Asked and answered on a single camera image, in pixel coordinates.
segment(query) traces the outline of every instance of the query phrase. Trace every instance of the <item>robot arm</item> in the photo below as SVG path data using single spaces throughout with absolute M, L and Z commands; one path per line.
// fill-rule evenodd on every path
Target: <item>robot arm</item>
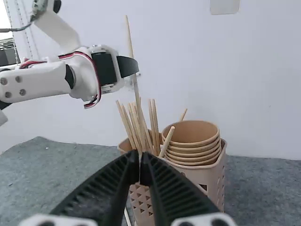
M 31 23 L 57 42 L 63 54 L 27 60 L 14 70 L 0 69 L 0 111 L 12 103 L 60 94 L 88 101 L 84 107 L 90 108 L 139 71 L 134 59 L 119 56 L 108 46 L 82 46 L 76 31 L 56 14 L 60 6 L 60 0 L 34 0 Z

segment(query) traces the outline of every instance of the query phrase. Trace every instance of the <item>beige plastic holder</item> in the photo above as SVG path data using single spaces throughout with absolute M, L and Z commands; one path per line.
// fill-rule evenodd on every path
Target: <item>beige plastic holder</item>
M 224 181 L 225 181 L 225 161 L 227 142 L 223 139 L 222 151 L 216 162 L 206 166 L 182 166 L 165 160 L 192 183 L 194 183 L 210 200 L 220 209 L 224 210 Z M 121 154 L 131 151 L 131 145 L 128 139 L 118 145 Z M 151 203 L 151 194 L 147 186 L 140 184 L 131 185 L 129 196 L 138 226 L 154 226 L 154 214 Z

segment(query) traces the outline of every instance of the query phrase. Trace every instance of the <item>chopstick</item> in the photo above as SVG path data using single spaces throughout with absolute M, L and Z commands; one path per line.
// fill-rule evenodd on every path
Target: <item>chopstick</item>
M 159 157 L 164 157 L 165 152 L 166 152 L 166 149 L 167 149 L 167 147 L 168 147 L 168 145 L 169 145 L 169 142 L 170 142 L 170 140 L 171 140 L 171 138 L 172 138 L 172 136 L 173 136 L 173 134 L 174 134 L 174 129 L 175 129 L 174 126 L 172 126 L 172 127 L 170 128 L 170 130 L 169 130 L 169 132 L 168 132 L 168 134 L 167 134 L 167 136 L 166 136 L 165 142 L 164 142 L 164 144 L 163 144 L 163 147 L 162 147 L 162 149 L 161 149 L 161 152 L 160 152 L 160 154 L 159 154 Z
M 155 137 L 156 137 L 156 146 L 157 146 L 156 152 L 158 156 L 160 154 L 160 137 L 159 137 L 158 118 L 157 118 L 155 99 L 152 99 L 151 103 L 152 103 L 152 114 L 154 118 Z
M 124 114 L 123 114 L 122 108 L 121 108 L 120 103 L 119 103 L 118 100 L 116 101 L 116 104 L 117 104 L 117 108 L 118 108 L 118 110 L 119 110 L 119 114 L 120 114 L 120 116 L 121 116 L 123 125 L 124 125 L 124 127 L 125 127 L 125 129 L 126 129 L 127 136 L 128 136 L 129 141 L 130 141 L 130 144 L 131 144 L 131 146 L 132 146 L 133 149 L 136 149 L 136 145 L 135 145 L 134 140 L 133 140 L 133 138 L 132 138 L 131 131 L 130 131 L 130 128 L 129 128 L 129 125 L 127 124 L 126 118 L 125 118 L 125 116 L 124 116 Z
M 132 226 L 131 221 L 130 221 L 130 217 L 128 216 L 128 213 L 127 213 L 127 208 L 126 207 L 124 208 L 124 217 L 126 218 L 127 226 Z
M 146 125 L 146 121 L 145 121 L 145 118 L 144 118 L 144 115 L 142 114 L 142 121 L 143 121 L 143 128 L 144 128 L 144 132 L 145 132 L 145 135 L 146 135 L 146 141 L 147 141 L 147 144 L 148 144 L 148 146 L 149 146 L 149 148 L 150 148 L 150 153 L 152 153 L 153 155 L 156 155 L 156 153 L 154 152 L 154 148 L 153 148 L 153 144 L 152 144 L 152 142 L 151 142 L 151 137 L 150 137 L 150 133 L 149 133 L 149 131 L 148 131 L 148 129 L 147 129 L 147 125 Z
M 139 127 L 138 115 L 135 110 L 135 106 L 133 104 L 129 104 L 129 106 L 131 107 L 131 112 L 133 114 L 133 119 L 134 119 L 134 121 L 132 121 L 132 124 L 136 127 L 137 135 L 139 137 L 140 144 L 142 146 L 142 151 L 144 152 L 146 148 L 145 146 L 143 147 L 143 136 Z
M 156 132 L 155 132 L 155 124 L 154 124 L 154 117 L 152 113 L 151 107 L 151 100 L 148 101 L 149 104 L 149 114 L 150 114 L 150 127 L 151 127 L 151 136 L 152 136 L 152 143 L 154 145 L 154 154 L 157 156 L 157 142 L 156 142 Z
M 123 111 L 123 114 L 124 114 L 124 116 L 125 116 L 125 119 L 126 119 L 126 121 L 127 121 L 127 124 L 128 124 L 128 126 L 129 126 L 129 129 L 130 129 L 130 131 L 131 131 L 131 135 L 132 135 L 132 137 L 133 137 L 135 146 L 136 146 L 138 152 L 141 153 L 141 152 L 142 152 L 142 151 L 141 151 L 141 145 L 139 144 L 139 142 L 138 142 L 138 140 L 137 140 L 136 133 L 135 133 L 134 128 L 133 128 L 133 126 L 132 126 L 132 124 L 131 124 L 131 121 L 130 121 L 128 115 L 127 115 L 127 111 L 126 111 L 126 108 L 124 107 L 124 105 L 121 105 L 121 109 L 122 109 L 122 111 Z
M 179 121 L 183 121 L 183 119 L 184 119 L 184 117 L 185 117 L 185 115 L 186 115 L 186 112 L 187 112 L 187 108 L 185 109 L 184 113 L 181 115 Z
M 134 51 L 133 51 L 133 44 L 132 44 L 132 38 L 131 38 L 131 31 L 130 31 L 130 25 L 128 22 L 128 17 L 126 16 L 126 24 L 127 24 L 127 41 L 128 41 L 128 47 L 130 50 L 130 57 L 134 58 Z M 141 110 L 141 104 L 140 104 L 140 96 L 139 96 L 139 89 L 138 89 L 138 83 L 137 83 L 137 75 L 133 74 L 133 85 L 134 85 L 134 91 L 135 91 L 135 98 L 136 98 L 136 104 L 137 104 L 137 110 L 138 110 L 138 119 L 139 119 L 139 129 L 141 132 L 141 136 L 143 139 L 141 140 L 141 147 L 142 151 L 145 151 L 145 139 L 144 139 L 144 131 L 143 131 L 143 122 L 142 122 L 142 110 Z

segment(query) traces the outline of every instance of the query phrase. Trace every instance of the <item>gray carpet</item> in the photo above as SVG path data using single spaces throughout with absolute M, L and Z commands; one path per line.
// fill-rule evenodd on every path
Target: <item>gray carpet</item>
M 0 156 L 0 226 L 49 213 L 118 156 L 116 147 L 62 144 L 41 137 L 9 149 Z M 229 156 L 225 211 L 239 226 L 300 226 L 300 175 L 301 161 Z

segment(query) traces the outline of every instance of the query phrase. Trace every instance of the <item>white 3d printed part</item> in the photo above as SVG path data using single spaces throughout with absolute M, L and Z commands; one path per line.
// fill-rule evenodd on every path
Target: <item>white 3d printed part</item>
M 0 110 L 0 126 L 2 126 L 5 122 L 7 122 L 8 119 L 5 116 L 5 114 Z

